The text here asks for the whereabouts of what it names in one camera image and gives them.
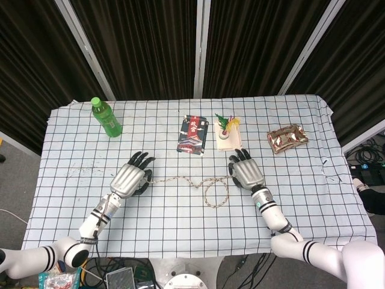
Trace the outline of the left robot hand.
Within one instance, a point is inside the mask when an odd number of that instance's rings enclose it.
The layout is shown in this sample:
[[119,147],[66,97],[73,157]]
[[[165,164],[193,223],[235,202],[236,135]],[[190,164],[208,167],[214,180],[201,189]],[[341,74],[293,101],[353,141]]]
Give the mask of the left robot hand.
[[148,152],[138,151],[122,166],[110,183],[110,190],[121,199],[143,194],[150,185],[153,172],[147,166],[156,160]]

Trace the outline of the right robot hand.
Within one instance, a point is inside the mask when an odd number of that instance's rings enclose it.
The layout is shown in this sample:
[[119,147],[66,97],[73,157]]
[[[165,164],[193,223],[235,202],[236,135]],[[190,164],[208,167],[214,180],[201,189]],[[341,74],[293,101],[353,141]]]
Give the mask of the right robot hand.
[[239,188],[252,191],[252,188],[265,185],[265,179],[257,163],[246,149],[235,149],[236,155],[229,157],[229,175]]

